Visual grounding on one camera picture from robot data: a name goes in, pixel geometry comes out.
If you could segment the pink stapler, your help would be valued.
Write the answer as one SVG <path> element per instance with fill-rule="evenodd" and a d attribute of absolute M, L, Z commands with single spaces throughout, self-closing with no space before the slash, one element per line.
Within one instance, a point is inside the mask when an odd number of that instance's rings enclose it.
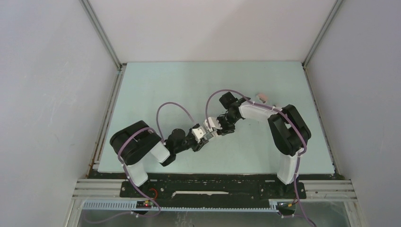
<path fill-rule="evenodd" d="M 256 98 L 257 98 L 258 102 L 261 104 L 267 104 L 268 100 L 269 100 L 268 96 L 264 93 L 258 93 L 256 95 Z"/>

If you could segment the small white staple box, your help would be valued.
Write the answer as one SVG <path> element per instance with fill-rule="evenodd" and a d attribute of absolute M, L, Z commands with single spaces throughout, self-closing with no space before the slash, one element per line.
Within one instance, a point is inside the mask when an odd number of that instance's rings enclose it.
<path fill-rule="evenodd" d="M 205 133 L 205 135 L 203 136 L 203 138 L 205 139 L 205 140 L 211 140 L 211 139 L 213 139 L 213 138 L 216 138 L 218 135 L 217 135 L 217 133 L 215 132 L 215 131 L 212 131 L 212 132 L 207 132 L 207 133 Z"/>

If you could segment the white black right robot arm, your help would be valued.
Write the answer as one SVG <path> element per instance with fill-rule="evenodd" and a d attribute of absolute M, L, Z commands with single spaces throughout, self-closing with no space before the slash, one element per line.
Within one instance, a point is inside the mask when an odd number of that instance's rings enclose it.
<path fill-rule="evenodd" d="M 234 97 L 236 91 L 222 89 L 219 98 L 226 112 L 217 118 L 207 116 L 205 126 L 208 131 L 224 136 L 235 132 L 239 120 L 255 120 L 267 123 L 274 142 L 280 152 L 279 169 L 275 192 L 286 198 L 294 191 L 293 183 L 298 179 L 300 158 L 306 152 L 312 134 L 299 111 L 293 105 L 279 108 L 256 103 L 249 97 Z"/>

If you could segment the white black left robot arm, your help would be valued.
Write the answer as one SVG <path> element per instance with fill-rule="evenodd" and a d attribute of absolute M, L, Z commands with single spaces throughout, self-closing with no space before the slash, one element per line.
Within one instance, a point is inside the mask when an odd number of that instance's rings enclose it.
<path fill-rule="evenodd" d="M 110 145 L 127 177 L 133 181 L 131 191 L 144 197 L 149 192 L 148 174 L 142 161 L 147 154 L 152 154 L 157 162 L 167 166 L 175 161 L 178 153 L 189 149 L 197 152 L 213 137 L 213 133 L 196 124 L 188 132 L 174 129 L 165 140 L 144 121 L 138 121 L 116 132 Z"/>

